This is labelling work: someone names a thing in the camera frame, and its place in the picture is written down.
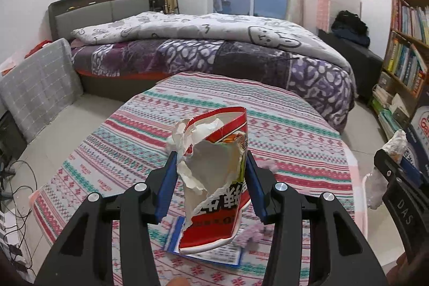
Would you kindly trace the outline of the person's fingertip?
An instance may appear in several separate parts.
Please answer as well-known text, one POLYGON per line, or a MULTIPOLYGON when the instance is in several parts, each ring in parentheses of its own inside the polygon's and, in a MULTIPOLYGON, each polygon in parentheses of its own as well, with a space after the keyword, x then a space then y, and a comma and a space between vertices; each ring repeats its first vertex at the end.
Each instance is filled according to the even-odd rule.
POLYGON ((174 279, 170 280, 166 286, 191 286, 191 284, 184 277, 175 277, 174 279))

